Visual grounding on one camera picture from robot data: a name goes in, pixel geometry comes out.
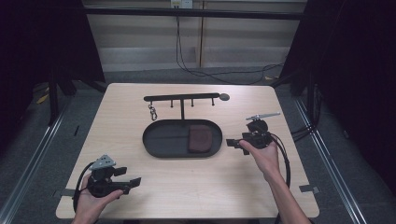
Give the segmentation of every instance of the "oval tray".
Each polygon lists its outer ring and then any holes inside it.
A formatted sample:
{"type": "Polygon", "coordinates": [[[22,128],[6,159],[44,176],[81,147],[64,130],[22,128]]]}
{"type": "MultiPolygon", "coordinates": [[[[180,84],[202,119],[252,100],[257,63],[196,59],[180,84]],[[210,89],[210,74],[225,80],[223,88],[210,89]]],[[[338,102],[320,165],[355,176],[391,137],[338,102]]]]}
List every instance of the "oval tray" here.
{"type": "Polygon", "coordinates": [[[222,142],[220,127],[207,119],[162,119],[151,123],[143,132],[146,151],[158,158],[205,158],[216,154],[222,142]],[[191,125],[206,125],[212,131],[212,146],[208,152],[191,153],[191,125]]]}

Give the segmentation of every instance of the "person's left hand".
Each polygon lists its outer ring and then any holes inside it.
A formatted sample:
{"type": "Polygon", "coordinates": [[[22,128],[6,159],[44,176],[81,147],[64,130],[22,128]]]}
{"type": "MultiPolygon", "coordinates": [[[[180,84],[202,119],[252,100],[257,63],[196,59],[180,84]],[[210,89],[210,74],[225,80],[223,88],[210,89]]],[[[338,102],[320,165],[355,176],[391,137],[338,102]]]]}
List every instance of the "person's left hand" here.
{"type": "Polygon", "coordinates": [[[123,194],[123,191],[118,189],[111,192],[106,197],[95,198],[86,189],[90,176],[91,174],[85,175],[82,180],[81,189],[83,189],[83,191],[79,195],[77,211],[72,223],[94,223],[99,218],[106,205],[118,199],[123,194]]]}

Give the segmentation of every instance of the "horizontal black bar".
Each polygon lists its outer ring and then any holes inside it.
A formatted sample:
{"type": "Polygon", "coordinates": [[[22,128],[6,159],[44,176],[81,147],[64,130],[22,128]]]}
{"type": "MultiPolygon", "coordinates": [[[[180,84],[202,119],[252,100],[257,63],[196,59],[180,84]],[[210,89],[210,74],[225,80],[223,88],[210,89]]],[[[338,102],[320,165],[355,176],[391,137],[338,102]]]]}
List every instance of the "horizontal black bar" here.
{"type": "Polygon", "coordinates": [[[146,102],[154,101],[168,101],[168,100],[195,100],[195,99],[214,99],[218,98],[220,94],[217,92],[212,93],[196,93],[196,94],[177,94],[177,95],[156,95],[156,96],[145,96],[143,99],[146,102]]]}
{"type": "Polygon", "coordinates": [[[139,7],[37,7],[44,10],[72,10],[77,13],[96,15],[139,15],[139,16],[174,16],[174,17],[212,17],[243,18],[299,21],[306,17],[296,12],[232,11],[189,8],[139,8],[139,7]]]}

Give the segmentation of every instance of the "light wood tabletop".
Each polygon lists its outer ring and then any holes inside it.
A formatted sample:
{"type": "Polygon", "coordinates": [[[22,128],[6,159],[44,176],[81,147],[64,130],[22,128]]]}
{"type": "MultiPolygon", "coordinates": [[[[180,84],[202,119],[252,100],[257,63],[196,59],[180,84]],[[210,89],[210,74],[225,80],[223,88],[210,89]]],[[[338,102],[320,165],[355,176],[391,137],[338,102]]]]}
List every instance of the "light wood tabletop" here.
{"type": "MultiPolygon", "coordinates": [[[[180,119],[180,102],[153,102],[158,120],[180,119]]],[[[109,204],[101,218],[254,218],[275,217],[276,204],[251,155],[241,149],[227,147],[228,138],[238,139],[248,131],[247,117],[280,112],[264,119],[271,133],[284,143],[291,168],[290,190],[309,217],[318,215],[318,206],[311,191],[302,193],[299,186],[308,185],[300,157],[292,141],[276,93],[271,87],[191,84],[111,84],[97,111],[90,132],[67,183],[73,189],[84,167],[107,154],[117,165],[125,166],[126,175],[113,181],[129,181],[142,177],[139,187],[129,195],[109,204]],[[204,159],[159,159],[145,150],[142,135],[153,122],[148,102],[151,95],[218,92],[230,100],[194,100],[185,103],[185,119],[207,119],[222,130],[223,140],[215,155],[204,159]]],[[[279,156],[282,175],[285,164],[279,156]]],[[[63,196],[56,215],[73,218],[71,197],[63,196]]]]}

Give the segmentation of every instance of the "electrical outlet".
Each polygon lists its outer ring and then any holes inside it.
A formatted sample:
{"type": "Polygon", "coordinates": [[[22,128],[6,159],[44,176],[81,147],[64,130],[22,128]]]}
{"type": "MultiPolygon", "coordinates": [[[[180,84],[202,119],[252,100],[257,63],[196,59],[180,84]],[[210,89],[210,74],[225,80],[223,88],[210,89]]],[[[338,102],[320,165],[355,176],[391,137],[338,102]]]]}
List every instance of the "electrical outlet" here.
{"type": "Polygon", "coordinates": [[[181,8],[181,0],[171,0],[171,8],[181,8]]]}
{"type": "Polygon", "coordinates": [[[182,8],[192,8],[192,0],[181,0],[182,8]]]}

